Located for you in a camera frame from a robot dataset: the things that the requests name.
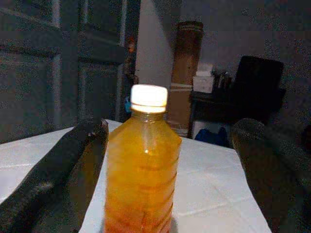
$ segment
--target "plastic bottle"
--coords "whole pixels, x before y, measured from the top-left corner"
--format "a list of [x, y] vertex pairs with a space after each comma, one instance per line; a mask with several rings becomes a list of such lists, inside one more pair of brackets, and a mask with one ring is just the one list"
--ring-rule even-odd
[[166, 103], [166, 88], [134, 85], [132, 117], [109, 136], [105, 233], [170, 231], [181, 138]]

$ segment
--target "gray door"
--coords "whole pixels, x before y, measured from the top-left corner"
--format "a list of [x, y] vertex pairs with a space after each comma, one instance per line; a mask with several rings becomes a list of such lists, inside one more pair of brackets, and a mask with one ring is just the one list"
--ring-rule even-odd
[[0, 0], [0, 143], [122, 119], [138, 0]]

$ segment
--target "tissue box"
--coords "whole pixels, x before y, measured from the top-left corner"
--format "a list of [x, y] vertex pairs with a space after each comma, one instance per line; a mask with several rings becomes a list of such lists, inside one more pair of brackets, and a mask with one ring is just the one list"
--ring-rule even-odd
[[213, 76], [194, 76], [193, 90], [204, 93], [212, 93], [214, 77]]

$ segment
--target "bottle neck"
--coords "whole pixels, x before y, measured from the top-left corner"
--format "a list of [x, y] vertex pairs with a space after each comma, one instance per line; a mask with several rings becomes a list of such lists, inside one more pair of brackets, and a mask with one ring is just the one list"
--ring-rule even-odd
[[143, 122], [156, 122], [164, 119], [165, 113], [143, 113], [132, 109], [132, 117]]

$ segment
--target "wall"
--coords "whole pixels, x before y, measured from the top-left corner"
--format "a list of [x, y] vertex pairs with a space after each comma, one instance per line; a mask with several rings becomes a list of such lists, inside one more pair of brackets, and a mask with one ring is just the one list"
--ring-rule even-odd
[[181, 0], [141, 0], [136, 60], [139, 83], [169, 88]]
[[233, 77], [243, 55], [284, 62], [286, 96], [270, 124], [298, 139], [311, 123], [310, 11], [303, 0], [183, 0], [180, 21], [204, 23], [200, 61]]

